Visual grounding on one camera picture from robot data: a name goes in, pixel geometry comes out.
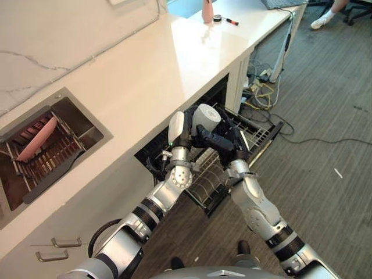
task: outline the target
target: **white wall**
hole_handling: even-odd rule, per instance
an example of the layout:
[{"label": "white wall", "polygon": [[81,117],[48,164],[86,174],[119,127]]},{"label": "white wall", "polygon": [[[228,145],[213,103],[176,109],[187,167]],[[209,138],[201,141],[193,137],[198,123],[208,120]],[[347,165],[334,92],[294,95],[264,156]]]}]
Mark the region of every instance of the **white wall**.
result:
[{"label": "white wall", "polygon": [[156,0],[1,0],[0,116],[157,16]]}]

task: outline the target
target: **laptop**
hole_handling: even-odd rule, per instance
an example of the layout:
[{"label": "laptop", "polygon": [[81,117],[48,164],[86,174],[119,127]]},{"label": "laptop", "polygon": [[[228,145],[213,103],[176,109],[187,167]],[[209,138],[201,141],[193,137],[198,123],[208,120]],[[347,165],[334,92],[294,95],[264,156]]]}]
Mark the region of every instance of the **laptop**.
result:
[{"label": "laptop", "polygon": [[288,8],[309,3],[308,0],[261,0],[268,10]]}]

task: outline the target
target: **white cabinet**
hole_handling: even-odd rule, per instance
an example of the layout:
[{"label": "white cabinet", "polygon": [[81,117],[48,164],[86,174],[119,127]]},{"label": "white cabinet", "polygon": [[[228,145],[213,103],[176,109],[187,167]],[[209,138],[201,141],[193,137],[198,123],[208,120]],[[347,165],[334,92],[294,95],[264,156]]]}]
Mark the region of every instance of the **white cabinet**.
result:
[{"label": "white cabinet", "polygon": [[[52,279],[57,275],[73,269],[77,263],[87,258],[87,247],[57,249],[53,246],[18,245],[0,263],[0,278],[2,279]],[[58,259],[50,262],[40,262],[36,253],[44,260]]]},{"label": "white cabinet", "polygon": [[[93,233],[104,223],[130,213],[153,187],[150,172],[136,158],[118,160],[89,183],[67,204],[37,227],[0,262],[0,278],[56,278],[88,257],[87,249]],[[58,244],[73,244],[77,238],[82,245],[76,248],[55,248]],[[40,262],[43,258],[68,259]]]}]

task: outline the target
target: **silver robot arm segment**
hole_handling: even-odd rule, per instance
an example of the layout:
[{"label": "silver robot arm segment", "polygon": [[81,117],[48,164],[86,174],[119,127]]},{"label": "silver robot arm segment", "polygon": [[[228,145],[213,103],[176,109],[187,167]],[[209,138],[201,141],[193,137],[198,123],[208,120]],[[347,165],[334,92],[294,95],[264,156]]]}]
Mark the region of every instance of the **silver robot arm segment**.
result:
[{"label": "silver robot arm segment", "polygon": [[158,183],[145,199],[117,225],[115,231],[105,238],[92,258],[82,262],[74,270],[58,279],[116,279],[130,278],[143,252],[146,242],[161,219],[176,203],[183,190],[192,183],[192,164],[188,161],[191,147],[190,132],[192,115],[177,112],[170,120],[170,163],[164,181]]},{"label": "silver robot arm segment", "polygon": [[226,174],[228,185],[234,186],[231,197],[240,207],[248,227],[265,241],[287,275],[306,279],[339,278],[280,216],[275,205],[265,197],[257,175],[249,171],[246,161],[232,161]]}]

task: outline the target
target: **white sock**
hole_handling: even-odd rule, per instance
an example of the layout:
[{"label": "white sock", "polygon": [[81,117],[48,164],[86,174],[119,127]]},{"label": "white sock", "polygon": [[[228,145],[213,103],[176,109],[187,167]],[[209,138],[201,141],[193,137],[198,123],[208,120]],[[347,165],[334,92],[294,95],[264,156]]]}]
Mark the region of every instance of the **white sock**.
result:
[{"label": "white sock", "polygon": [[326,17],[328,19],[331,19],[332,17],[334,17],[336,15],[336,13],[332,12],[331,10],[329,10],[327,13],[325,13],[322,17]]}]

